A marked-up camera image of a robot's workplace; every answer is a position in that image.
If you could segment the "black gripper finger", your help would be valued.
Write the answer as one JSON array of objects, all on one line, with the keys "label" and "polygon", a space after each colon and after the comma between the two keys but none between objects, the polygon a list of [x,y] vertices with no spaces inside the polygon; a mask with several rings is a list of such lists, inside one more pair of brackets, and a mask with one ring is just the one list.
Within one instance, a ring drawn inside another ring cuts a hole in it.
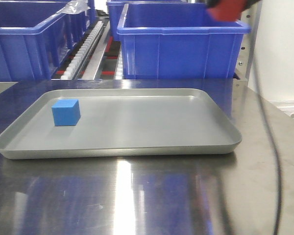
[{"label": "black gripper finger", "polygon": [[208,8],[214,8],[218,6],[220,0],[205,0],[205,4]]},{"label": "black gripper finger", "polygon": [[252,5],[258,3],[260,0],[243,0],[242,11],[249,9]]}]

